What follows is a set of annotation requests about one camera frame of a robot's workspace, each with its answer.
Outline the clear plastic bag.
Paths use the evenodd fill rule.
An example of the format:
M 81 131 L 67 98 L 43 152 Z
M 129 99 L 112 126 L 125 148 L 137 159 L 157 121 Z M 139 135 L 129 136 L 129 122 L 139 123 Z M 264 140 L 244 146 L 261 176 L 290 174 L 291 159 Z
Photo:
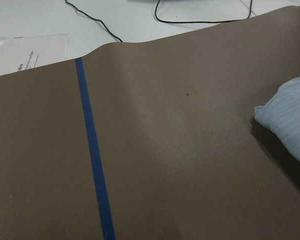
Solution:
M 65 60 L 69 34 L 0 36 L 0 76 Z

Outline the light blue button-up shirt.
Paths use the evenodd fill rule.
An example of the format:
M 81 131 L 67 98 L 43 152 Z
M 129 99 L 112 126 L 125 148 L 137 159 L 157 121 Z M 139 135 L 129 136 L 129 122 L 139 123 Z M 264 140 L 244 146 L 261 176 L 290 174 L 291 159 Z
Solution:
M 300 162 L 300 77 L 281 85 L 265 105 L 256 106 L 254 119 Z

